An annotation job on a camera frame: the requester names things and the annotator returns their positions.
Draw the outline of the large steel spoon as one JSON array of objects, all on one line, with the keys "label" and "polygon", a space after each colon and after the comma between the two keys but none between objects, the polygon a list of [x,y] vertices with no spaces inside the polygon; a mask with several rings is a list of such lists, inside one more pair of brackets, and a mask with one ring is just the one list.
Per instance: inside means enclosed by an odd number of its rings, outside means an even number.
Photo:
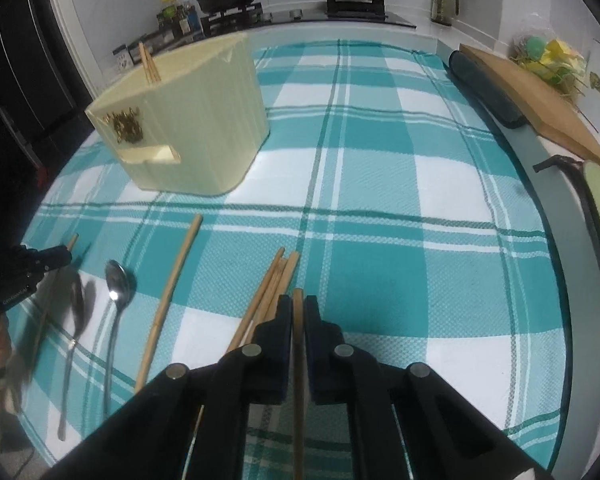
[{"label": "large steel spoon", "polygon": [[76,345],[78,344],[78,341],[81,335],[83,334],[86,325],[86,309],[83,297],[83,287],[79,274],[76,274],[73,277],[70,285],[70,312],[73,318],[73,334],[69,340],[66,355],[64,382],[62,383],[60,416],[57,428],[57,437],[61,441],[66,440],[67,404],[74,350],[76,350]]}]

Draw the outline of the small steel spoon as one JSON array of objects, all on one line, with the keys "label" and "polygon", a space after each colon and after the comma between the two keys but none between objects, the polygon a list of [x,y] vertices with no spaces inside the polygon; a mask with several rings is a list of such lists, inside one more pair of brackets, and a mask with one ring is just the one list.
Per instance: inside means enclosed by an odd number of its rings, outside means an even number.
[{"label": "small steel spoon", "polygon": [[114,346],[118,336],[118,329],[122,312],[129,304],[131,287],[128,274],[116,260],[109,260],[105,266],[105,280],[108,287],[109,300],[114,304],[114,322],[106,354],[106,367],[104,378],[104,400],[102,400],[102,416],[107,418],[110,412],[112,369],[114,368]]}]

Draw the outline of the wooden chopstick group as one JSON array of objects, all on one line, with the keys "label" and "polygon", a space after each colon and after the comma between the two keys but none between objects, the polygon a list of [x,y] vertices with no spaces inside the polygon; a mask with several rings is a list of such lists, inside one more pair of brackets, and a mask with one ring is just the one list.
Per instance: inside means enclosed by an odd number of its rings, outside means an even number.
[{"label": "wooden chopstick group", "polygon": [[230,345],[227,347],[228,351],[235,350],[242,344],[248,344],[252,337],[253,330],[262,322],[268,305],[270,304],[273,292],[277,288],[278,282],[282,277],[284,267],[286,266],[287,260],[284,258],[285,249],[279,248],[276,252],[274,259],[271,262],[270,267],[262,278],[256,293],[253,295],[250,304],[240,321],[234,337],[230,341]]},{"label": "wooden chopstick group", "polygon": [[235,350],[236,348],[238,348],[240,343],[242,342],[242,340],[245,338],[245,333],[247,331],[247,328],[249,327],[254,315],[256,314],[256,312],[258,310],[258,307],[260,306],[260,303],[262,301],[264,293],[268,289],[268,284],[270,284],[270,281],[272,280],[276,266],[278,265],[279,260],[283,257],[284,251],[285,251],[285,249],[283,247],[281,247],[276,252],[270,266],[268,267],[268,270],[266,271],[266,273],[264,274],[264,277],[262,278],[262,281],[261,281],[258,289],[254,293],[254,295],[250,301],[250,304],[249,304],[244,316],[242,317],[242,320],[240,321],[238,327],[236,328],[234,336],[233,336],[232,340],[230,341],[230,344],[226,348],[226,353],[231,352],[231,351]]},{"label": "wooden chopstick group", "polygon": [[304,478],[304,336],[303,292],[296,288],[292,293],[292,366],[294,369],[294,480]]},{"label": "wooden chopstick group", "polygon": [[258,314],[258,324],[272,320],[278,297],[283,295],[294,275],[294,269],[299,261],[300,254],[292,252],[288,258],[281,258],[274,271],[272,281],[264,294]]}]

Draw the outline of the dark refrigerator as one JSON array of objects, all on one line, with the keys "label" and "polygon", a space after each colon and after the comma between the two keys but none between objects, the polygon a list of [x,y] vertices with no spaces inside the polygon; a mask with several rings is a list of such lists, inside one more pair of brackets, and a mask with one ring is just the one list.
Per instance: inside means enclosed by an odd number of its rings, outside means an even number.
[{"label": "dark refrigerator", "polygon": [[0,15],[0,119],[34,168],[68,162],[93,131],[91,102],[50,0],[10,0]]}]

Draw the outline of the cream utensil holder box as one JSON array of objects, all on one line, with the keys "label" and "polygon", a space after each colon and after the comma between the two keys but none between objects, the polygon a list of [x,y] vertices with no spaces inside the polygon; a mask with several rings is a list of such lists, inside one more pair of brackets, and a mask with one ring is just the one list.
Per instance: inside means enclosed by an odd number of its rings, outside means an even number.
[{"label": "cream utensil holder box", "polygon": [[87,107],[107,148],[142,190],[217,196],[244,177],[270,133],[247,34],[235,32],[154,58]]}]

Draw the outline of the spice jar white label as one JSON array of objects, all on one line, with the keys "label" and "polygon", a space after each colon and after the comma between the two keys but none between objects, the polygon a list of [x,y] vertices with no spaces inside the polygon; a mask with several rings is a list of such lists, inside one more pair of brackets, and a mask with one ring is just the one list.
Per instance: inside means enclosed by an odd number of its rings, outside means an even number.
[{"label": "spice jar white label", "polygon": [[112,51],[112,55],[114,56],[114,60],[116,61],[117,70],[119,73],[124,73],[134,66],[133,58],[130,55],[130,51],[125,44],[122,44],[122,46],[115,48]]}]

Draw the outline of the teal plaid tablecloth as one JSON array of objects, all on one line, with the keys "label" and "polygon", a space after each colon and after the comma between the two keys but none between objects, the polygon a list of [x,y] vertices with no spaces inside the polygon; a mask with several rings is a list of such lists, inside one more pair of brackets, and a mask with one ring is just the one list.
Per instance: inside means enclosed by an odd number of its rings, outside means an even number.
[{"label": "teal plaid tablecloth", "polygon": [[[43,460],[63,458],[104,419],[114,322],[106,263],[120,263],[131,287],[114,346],[114,412],[132,396],[166,279],[201,214],[154,372],[217,361],[283,247],[300,254],[291,283],[317,298],[350,344],[394,366],[429,364],[524,452],[553,466],[564,293],[542,211],[503,137],[431,53],[332,40],[253,58],[270,134],[232,192],[143,191],[90,136],[34,215],[24,240],[35,248],[73,240],[93,304],[74,350],[65,441],[57,428],[73,322],[63,294],[23,391],[20,422]],[[31,364],[40,296],[10,316],[18,354]]]}]

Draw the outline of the condiment bottles group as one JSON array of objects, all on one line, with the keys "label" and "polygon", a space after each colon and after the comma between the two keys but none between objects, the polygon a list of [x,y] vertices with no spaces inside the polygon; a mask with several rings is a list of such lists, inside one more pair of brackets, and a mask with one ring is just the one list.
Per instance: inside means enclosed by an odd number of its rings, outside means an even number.
[{"label": "condiment bottles group", "polygon": [[192,0],[185,0],[183,3],[178,0],[161,0],[157,20],[162,32],[172,30],[175,36],[201,32],[197,8]]}]

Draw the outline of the wooden cutting board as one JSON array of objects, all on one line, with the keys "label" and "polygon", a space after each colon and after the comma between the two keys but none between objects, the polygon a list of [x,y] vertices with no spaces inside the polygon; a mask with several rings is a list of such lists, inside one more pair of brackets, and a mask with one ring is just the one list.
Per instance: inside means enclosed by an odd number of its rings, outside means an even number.
[{"label": "wooden cutting board", "polygon": [[467,44],[460,44],[460,52],[486,70],[539,136],[600,165],[600,144],[594,134],[585,127],[573,106],[538,76],[513,61]]}]

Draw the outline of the bag of yellow green sponges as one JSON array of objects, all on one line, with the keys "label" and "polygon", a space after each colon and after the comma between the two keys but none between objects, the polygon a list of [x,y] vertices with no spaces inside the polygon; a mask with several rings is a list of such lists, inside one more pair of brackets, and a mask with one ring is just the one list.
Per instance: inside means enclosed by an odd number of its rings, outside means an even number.
[{"label": "bag of yellow green sponges", "polygon": [[537,13],[522,18],[509,58],[568,100],[582,92],[586,69],[583,55],[562,41],[550,21]]}]

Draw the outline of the black gas stove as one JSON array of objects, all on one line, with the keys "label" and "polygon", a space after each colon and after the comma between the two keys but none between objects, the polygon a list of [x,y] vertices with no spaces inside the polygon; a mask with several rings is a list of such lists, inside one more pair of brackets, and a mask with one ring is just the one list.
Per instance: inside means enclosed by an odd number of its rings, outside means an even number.
[{"label": "black gas stove", "polygon": [[360,22],[416,29],[417,26],[385,8],[384,0],[325,0],[315,8],[265,11],[260,2],[243,8],[204,15],[200,19],[206,38],[265,26],[301,22]]}]

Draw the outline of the dark glass kettle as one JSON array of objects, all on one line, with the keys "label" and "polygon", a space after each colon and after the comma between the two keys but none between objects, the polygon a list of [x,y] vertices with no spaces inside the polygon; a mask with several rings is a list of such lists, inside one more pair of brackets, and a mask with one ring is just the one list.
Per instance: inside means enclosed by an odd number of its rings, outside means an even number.
[{"label": "dark glass kettle", "polygon": [[431,0],[430,21],[444,26],[452,26],[460,13],[460,0]]}]

